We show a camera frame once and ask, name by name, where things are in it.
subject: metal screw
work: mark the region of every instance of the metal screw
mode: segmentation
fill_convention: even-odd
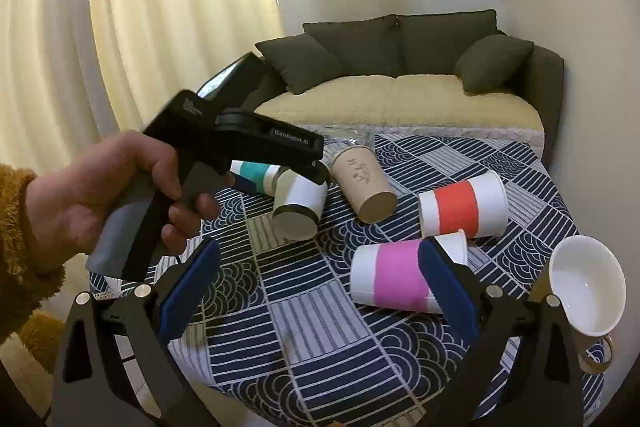
[[[494,299],[497,299],[498,297],[502,297],[502,288],[495,284],[491,284],[486,287],[486,294],[490,297],[493,297]]]
[[[552,308],[558,308],[560,305],[560,299],[551,293],[546,296],[546,303]]]
[[[89,295],[89,293],[87,293],[87,292],[79,293],[76,296],[76,302],[78,304],[80,304],[81,306],[84,305],[84,304],[87,304],[87,302],[89,302],[90,299],[91,299],[91,295]]]
[[[151,286],[149,286],[148,284],[141,284],[140,286],[136,286],[136,289],[133,290],[133,293],[136,297],[140,297],[142,299],[143,297],[146,297],[147,295],[149,295],[149,293],[151,293]]]

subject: hand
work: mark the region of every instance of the hand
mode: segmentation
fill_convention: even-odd
[[[62,171],[36,178],[26,189],[22,229],[34,269],[45,274],[76,253],[90,253],[118,196],[140,171],[149,171],[156,187],[172,200],[182,188],[178,156],[173,147],[134,131],[111,137],[89,149]],[[232,174],[228,174],[228,184]],[[162,240],[180,254],[187,238],[200,231],[200,218],[215,219],[220,206],[212,196],[200,194],[197,214],[180,202],[169,208],[169,223]]]

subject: table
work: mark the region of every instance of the table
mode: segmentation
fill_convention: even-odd
[[[376,155],[398,195],[396,213],[375,225],[357,219],[340,188],[327,195],[314,240],[290,243],[271,230],[273,199],[232,189],[204,235],[222,248],[222,268],[183,337],[169,349],[191,378],[241,400],[277,425],[414,425],[453,375],[466,346],[437,315],[356,305],[349,269],[360,245],[420,237],[416,194],[493,169],[509,200],[498,238],[470,240],[470,267],[483,283],[525,298],[558,242],[577,233],[536,154],[508,140],[376,136]],[[149,267],[148,280],[177,261]],[[94,294],[134,284],[92,274]],[[478,415],[489,412],[517,350],[511,339]],[[604,359],[604,348],[591,355]],[[584,375],[584,412],[599,405],[604,378]]]

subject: mug handle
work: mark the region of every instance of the mug handle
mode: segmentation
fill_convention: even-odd
[[[582,351],[578,354],[578,359],[580,361],[580,368],[588,375],[600,375],[604,373],[611,365],[611,361],[613,360],[613,341],[611,340],[610,335],[606,335],[602,338],[607,345],[609,346],[609,360],[606,362],[596,362],[593,360],[585,351]]]

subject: gray handle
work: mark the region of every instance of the gray handle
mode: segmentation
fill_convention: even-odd
[[[203,192],[214,195],[224,187],[223,177],[202,162],[195,162],[182,184],[180,201],[193,208]],[[143,281],[147,267],[167,255],[161,230],[172,201],[159,192],[148,172],[139,172],[116,202],[86,269],[107,277]]]

